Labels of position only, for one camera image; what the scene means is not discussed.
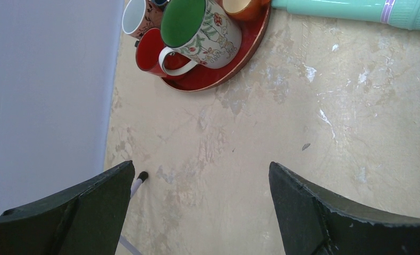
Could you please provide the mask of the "blue mug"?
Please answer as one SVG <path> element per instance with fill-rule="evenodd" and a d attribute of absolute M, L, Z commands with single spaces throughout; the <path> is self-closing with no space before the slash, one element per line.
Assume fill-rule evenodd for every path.
<path fill-rule="evenodd" d="M 152 0 L 152 2 L 158 7 L 165 8 L 169 1 L 168 0 Z"/>

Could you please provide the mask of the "teal pen tube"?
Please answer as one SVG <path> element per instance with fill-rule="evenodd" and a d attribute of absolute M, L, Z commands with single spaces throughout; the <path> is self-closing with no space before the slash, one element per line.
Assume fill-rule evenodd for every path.
<path fill-rule="evenodd" d="M 275 9 L 291 14 L 368 21 L 420 30 L 420 0 L 275 0 Z"/>

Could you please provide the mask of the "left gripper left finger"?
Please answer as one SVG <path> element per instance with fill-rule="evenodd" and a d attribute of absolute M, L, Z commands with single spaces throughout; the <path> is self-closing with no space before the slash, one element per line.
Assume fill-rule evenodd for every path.
<path fill-rule="evenodd" d="M 135 178 L 132 161 L 0 215 L 0 254 L 115 254 Z"/>

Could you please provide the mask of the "large white cat mug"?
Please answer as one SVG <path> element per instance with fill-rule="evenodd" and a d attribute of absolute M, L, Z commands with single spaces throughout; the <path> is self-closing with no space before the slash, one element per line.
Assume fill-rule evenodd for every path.
<path fill-rule="evenodd" d="M 242 32 L 216 2 L 211 0 L 172 0 L 163 12 L 161 37 L 165 48 L 158 62 L 163 72 L 180 76 L 196 65 L 220 69 L 232 62 L 240 50 Z M 178 53 L 189 62 L 178 69 L 165 66 L 165 59 Z"/>

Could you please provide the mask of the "small orange cup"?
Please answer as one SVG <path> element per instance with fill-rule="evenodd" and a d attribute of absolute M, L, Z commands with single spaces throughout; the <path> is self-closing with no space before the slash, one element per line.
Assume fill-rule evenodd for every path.
<path fill-rule="evenodd" d="M 271 0 L 223 0 L 222 6 L 225 12 L 239 21 L 252 21 L 258 18 L 263 8 Z"/>

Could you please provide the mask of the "red round tray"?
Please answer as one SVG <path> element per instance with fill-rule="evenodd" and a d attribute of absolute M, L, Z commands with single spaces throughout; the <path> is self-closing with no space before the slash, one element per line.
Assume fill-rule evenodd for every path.
<path fill-rule="evenodd" d="M 169 87 L 184 92 L 202 91 L 217 87 L 233 78 L 247 65 L 259 48 L 271 16 L 271 2 L 267 1 L 259 10 L 259 16 L 253 21 L 241 23 L 241 50 L 234 60 L 220 69 L 208 69 L 203 66 L 195 67 L 179 80 L 161 78 Z"/>

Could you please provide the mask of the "red glossy mug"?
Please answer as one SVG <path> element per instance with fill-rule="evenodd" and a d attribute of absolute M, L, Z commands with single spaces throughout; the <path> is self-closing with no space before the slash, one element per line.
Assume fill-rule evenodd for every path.
<path fill-rule="evenodd" d="M 169 80 L 181 80 L 185 74 L 179 76 L 171 76 L 162 71 L 158 62 L 160 52 L 165 48 L 163 40 L 161 38 L 161 32 L 159 28 L 149 29 L 139 40 L 135 59 L 137 66 L 140 70 L 156 75 L 160 78 L 166 78 Z M 170 70 L 176 70 L 185 66 L 190 59 L 185 56 L 173 52 L 166 56 L 165 67 Z"/>

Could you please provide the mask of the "pink brown mug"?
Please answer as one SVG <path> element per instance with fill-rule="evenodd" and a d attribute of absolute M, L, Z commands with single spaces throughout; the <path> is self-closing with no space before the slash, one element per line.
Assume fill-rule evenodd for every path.
<path fill-rule="evenodd" d="M 122 30 L 140 39 L 149 29 L 159 28 L 163 11 L 148 0 L 130 0 L 123 11 Z"/>

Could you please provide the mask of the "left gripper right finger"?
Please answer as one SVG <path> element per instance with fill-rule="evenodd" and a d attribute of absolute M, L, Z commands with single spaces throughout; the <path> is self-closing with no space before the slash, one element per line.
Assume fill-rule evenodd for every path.
<path fill-rule="evenodd" d="M 420 254 L 420 218 L 352 201 L 276 162 L 268 178 L 286 254 Z"/>

